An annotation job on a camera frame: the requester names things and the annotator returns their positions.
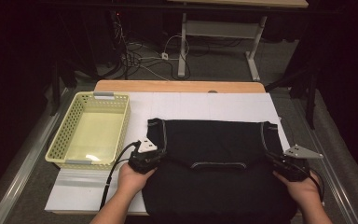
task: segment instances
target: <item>white desk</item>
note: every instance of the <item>white desk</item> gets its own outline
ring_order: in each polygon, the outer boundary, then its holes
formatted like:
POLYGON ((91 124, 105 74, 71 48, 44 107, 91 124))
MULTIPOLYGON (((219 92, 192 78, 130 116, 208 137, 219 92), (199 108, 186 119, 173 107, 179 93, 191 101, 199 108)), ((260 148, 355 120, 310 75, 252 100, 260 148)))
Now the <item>white desk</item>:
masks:
MULTIPOLYGON (((129 94, 131 116, 124 146, 146 136, 148 119, 161 118, 253 122, 268 120, 279 125, 282 147, 289 148, 268 93, 129 92, 129 94)), ((128 151, 124 156, 129 157, 130 152, 128 151)), ((108 174, 108 171, 61 169, 45 210, 58 214, 96 213, 99 210, 108 174)), ((117 171, 113 174, 107 199, 115 192, 116 183, 117 171)), ((141 193, 132 201, 129 214, 146 215, 141 193)))
MULTIPOLYGON (((173 2, 203 3, 203 4, 226 4, 253 7, 308 7, 305 0, 169 0, 173 2)), ((252 80, 259 81, 257 67, 255 65, 255 52, 264 31, 267 16, 263 16, 259 23, 237 23, 218 21, 190 21, 186 13, 182 18, 182 40, 178 65, 178 76, 184 77, 186 72, 186 36, 206 35, 253 39, 252 49, 246 51, 246 61, 249 65, 252 80)))

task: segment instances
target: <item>dark background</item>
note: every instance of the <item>dark background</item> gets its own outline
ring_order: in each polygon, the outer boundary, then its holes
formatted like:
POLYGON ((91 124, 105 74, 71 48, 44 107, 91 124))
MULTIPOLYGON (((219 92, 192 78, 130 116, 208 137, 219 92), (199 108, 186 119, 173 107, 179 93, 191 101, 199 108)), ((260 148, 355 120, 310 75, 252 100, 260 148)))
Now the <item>dark background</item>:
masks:
MULTIPOLYGON (((306 20, 272 17, 264 37, 273 41, 294 40, 307 28, 289 64, 290 71, 307 61, 314 46, 324 41, 326 31, 335 30, 331 48, 325 50, 329 57, 319 73, 318 89, 358 163, 358 1, 353 2, 354 7, 341 21, 316 21, 307 26, 306 20)), ((317 3, 313 1, 310 5, 335 8, 347 4, 340 1, 317 3)), ((90 11, 66 11, 61 17, 57 13, 37 8, 35 0, 0 1, 0 177, 46 108, 44 92, 51 81, 51 66, 57 57, 71 59, 90 71, 95 71, 96 63, 115 63, 115 58, 110 56, 114 52, 109 51, 112 43, 103 18, 90 11)), ((133 31, 154 39, 157 44, 163 38, 160 31, 171 35, 180 28, 176 18, 181 16, 177 14, 157 13, 147 17, 145 12, 136 17, 125 16, 129 17, 130 25, 143 25, 131 26, 133 31), (153 27, 153 32, 145 27, 153 27)), ((72 68, 63 65, 60 71, 65 84, 75 85, 72 68)))

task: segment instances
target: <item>white clamp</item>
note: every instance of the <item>white clamp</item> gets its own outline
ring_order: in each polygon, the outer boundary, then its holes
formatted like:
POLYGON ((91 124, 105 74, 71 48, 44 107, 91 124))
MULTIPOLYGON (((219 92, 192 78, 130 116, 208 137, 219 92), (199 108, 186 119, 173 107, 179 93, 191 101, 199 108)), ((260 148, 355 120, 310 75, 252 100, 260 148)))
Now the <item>white clamp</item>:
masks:
POLYGON ((322 159, 324 155, 295 145, 283 152, 284 155, 298 159, 322 159))
POLYGON ((168 58, 168 54, 166 53, 166 52, 162 52, 161 53, 161 59, 163 59, 163 60, 168 60, 169 58, 168 58))
POLYGON ((157 150, 157 146, 154 145, 147 137, 143 138, 141 141, 141 145, 139 146, 138 152, 148 152, 157 150))

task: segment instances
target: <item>person's left hand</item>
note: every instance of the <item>person's left hand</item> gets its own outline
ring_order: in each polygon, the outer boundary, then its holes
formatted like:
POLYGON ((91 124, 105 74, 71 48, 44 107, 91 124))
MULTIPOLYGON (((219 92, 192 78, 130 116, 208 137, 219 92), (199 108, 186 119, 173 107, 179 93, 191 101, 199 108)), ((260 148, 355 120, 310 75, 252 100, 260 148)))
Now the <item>person's left hand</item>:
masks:
POLYGON ((135 196, 146 184, 156 170, 151 170, 147 174, 139 174, 132 170, 128 163, 124 163, 118 174, 117 191, 127 195, 135 196))

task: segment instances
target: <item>wooden table edge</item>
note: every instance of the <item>wooden table edge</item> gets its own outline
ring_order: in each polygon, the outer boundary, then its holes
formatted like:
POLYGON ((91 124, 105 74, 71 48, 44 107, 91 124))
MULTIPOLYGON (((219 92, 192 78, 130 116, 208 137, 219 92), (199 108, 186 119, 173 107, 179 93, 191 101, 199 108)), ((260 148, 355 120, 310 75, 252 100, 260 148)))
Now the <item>wooden table edge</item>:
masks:
POLYGON ((199 3, 199 4, 218 4, 249 7, 296 7, 307 8, 309 3, 306 0, 168 0, 178 3, 199 3))
POLYGON ((101 80, 94 91, 265 93, 259 82, 101 80))

